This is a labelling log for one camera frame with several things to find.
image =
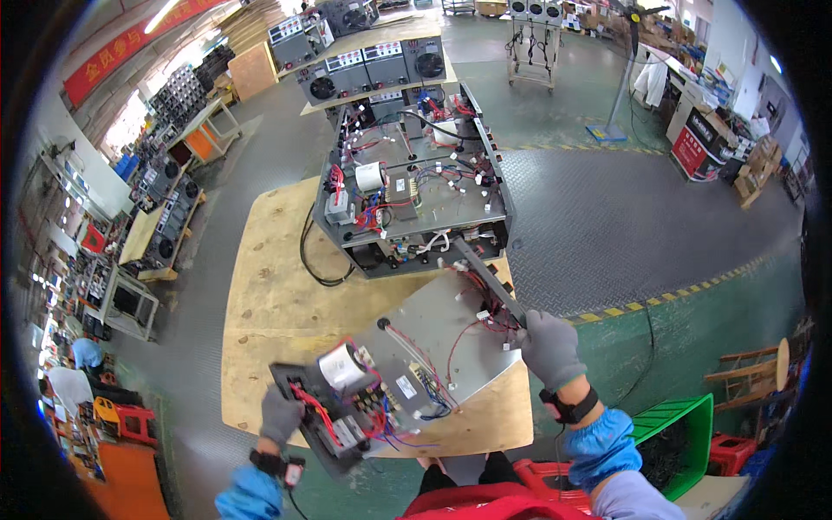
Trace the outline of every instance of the cardboard box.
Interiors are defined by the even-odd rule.
[[[474,5],[481,15],[487,17],[502,16],[508,9],[508,4],[505,2],[476,2]]]

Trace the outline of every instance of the label sticker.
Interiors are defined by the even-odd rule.
[[[402,390],[402,393],[404,394],[404,397],[406,399],[412,399],[416,396],[416,389],[412,384],[410,384],[408,376],[403,375],[402,377],[396,379],[396,384]]]

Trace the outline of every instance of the standing fan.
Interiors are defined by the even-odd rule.
[[[624,91],[627,89],[627,81],[630,77],[630,71],[632,70],[632,63],[636,59],[636,54],[638,53],[638,23],[641,21],[641,17],[646,16],[648,14],[655,14],[657,12],[666,11],[670,9],[670,6],[664,7],[654,7],[653,9],[645,9],[644,11],[639,11],[637,7],[630,6],[625,7],[623,6],[618,0],[609,0],[610,7],[620,11],[622,16],[626,18],[626,20],[630,24],[630,43],[631,53],[632,56],[628,56],[626,60],[626,67],[624,67],[624,73],[622,74],[622,80],[618,84],[618,95],[616,96],[616,102],[612,105],[612,111],[610,112],[610,117],[607,120],[606,125],[587,125],[587,130],[589,133],[595,137],[596,141],[626,141],[626,134],[619,128],[614,121],[616,120],[616,114],[618,113],[618,107],[621,105],[622,98],[624,97]]]

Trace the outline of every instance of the wooden table top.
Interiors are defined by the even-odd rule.
[[[318,285],[298,255],[301,227],[317,185],[313,178],[260,195],[245,224],[223,331],[222,420],[232,428],[259,432],[260,401],[273,382],[270,363],[314,361],[439,275],[432,271],[366,280],[356,273],[334,288]],[[317,225],[307,240],[307,256],[313,269],[328,278],[342,275],[349,266]],[[505,258],[496,263],[501,280],[511,281]],[[401,452],[389,448],[381,456],[449,457],[519,448],[533,441],[532,402],[522,361],[460,409],[461,413],[431,421],[408,441],[440,446],[403,447]],[[290,443],[306,446],[299,432]]]

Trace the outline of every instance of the plywood board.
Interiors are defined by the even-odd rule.
[[[238,54],[228,62],[228,70],[241,102],[277,83],[275,63],[266,42]]]
[[[159,223],[163,209],[159,206],[149,215],[139,210],[136,219],[133,220],[133,226],[130,228],[126,240],[124,240],[124,247],[121,248],[121,254],[118,257],[118,265],[123,265],[131,260],[139,260],[144,256],[145,249],[151,241],[153,230],[156,229],[156,224]]]
[[[407,12],[384,15],[372,28],[349,34],[336,39],[324,52],[302,67],[280,71],[278,77],[288,76],[301,68],[322,62],[328,57],[338,56],[345,52],[357,51],[379,43],[400,42],[416,38],[440,36],[442,28],[439,25],[438,11]]]
[[[451,61],[448,60],[448,54],[445,53],[445,78],[444,79],[437,79],[437,80],[428,80],[424,83],[409,83],[407,85],[396,85],[395,87],[390,88],[383,88],[381,90],[372,91],[372,92],[362,92],[361,94],[356,94],[355,96],[350,97],[339,97],[338,99],[334,99],[331,102],[321,103],[320,105],[312,106],[309,102],[306,102],[306,106],[304,109],[300,111],[301,116],[305,116],[307,114],[311,114],[313,112],[326,110],[327,108],[331,108],[333,106],[343,105],[345,103],[351,103],[357,101],[359,99],[364,99],[367,96],[377,96],[378,94],[387,94],[388,92],[398,92],[402,91],[407,88],[418,88],[422,85],[439,85],[442,83],[456,83],[457,82],[457,73],[454,71],[453,66],[451,65]]]
[[[269,364],[312,362],[345,335],[354,334],[379,314],[410,296],[440,273],[366,280],[355,274],[325,288],[306,273],[298,256],[301,227],[318,179],[267,192],[257,198],[245,224],[228,294],[222,349],[222,420],[254,434],[260,430],[260,401],[272,383]],[[307,255],[324,277],[342,275],[349,264],[313,225]],[[505,259],[501,280],[511,281]],[[437,443],[421,454],[453,456],[526,446],[533,440],[528,374],[518,362],[461,407],[462,413],[433,421],[408,440]],[[291,443],[304,445],[295,432]]]

